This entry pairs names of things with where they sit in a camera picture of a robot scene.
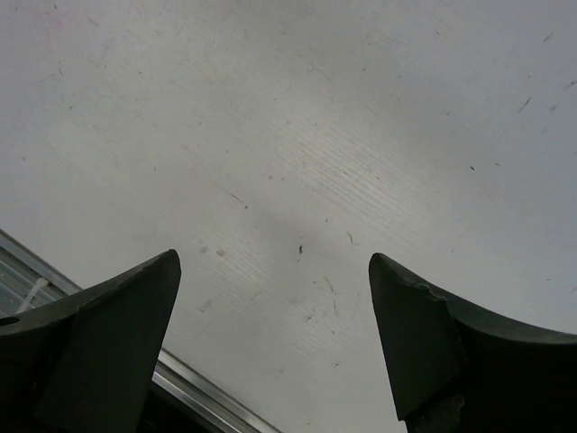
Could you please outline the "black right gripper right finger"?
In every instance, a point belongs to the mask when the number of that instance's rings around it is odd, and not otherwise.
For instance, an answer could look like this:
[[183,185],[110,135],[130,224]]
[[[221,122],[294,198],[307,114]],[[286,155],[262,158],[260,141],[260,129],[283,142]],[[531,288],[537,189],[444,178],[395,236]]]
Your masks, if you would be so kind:
[[397,417],[410,432],[573,432],[576,337],[507,318],[388,256],[369,263]]

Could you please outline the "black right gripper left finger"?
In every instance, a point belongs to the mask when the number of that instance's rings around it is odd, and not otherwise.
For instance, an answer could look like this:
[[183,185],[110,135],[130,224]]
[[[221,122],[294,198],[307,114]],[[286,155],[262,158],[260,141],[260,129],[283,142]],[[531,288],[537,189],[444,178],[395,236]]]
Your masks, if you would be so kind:
[[3,432],[134,432],[179,291],[168,250],[1,320]]

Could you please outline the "aluminium table edge rail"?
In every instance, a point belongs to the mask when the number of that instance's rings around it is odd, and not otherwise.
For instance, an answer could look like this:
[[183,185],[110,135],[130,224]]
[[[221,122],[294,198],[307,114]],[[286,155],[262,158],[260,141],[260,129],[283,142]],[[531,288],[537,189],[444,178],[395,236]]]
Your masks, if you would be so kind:
[[[1,233],[1,315],[13,315],[39,279],[50,284],[40,290],[29,309],[82,291],[38,255]],[[165,404],[183,410],[196,428],[206,432],[277,432],[266,419],[162,349],[152,376],[152,390]]]

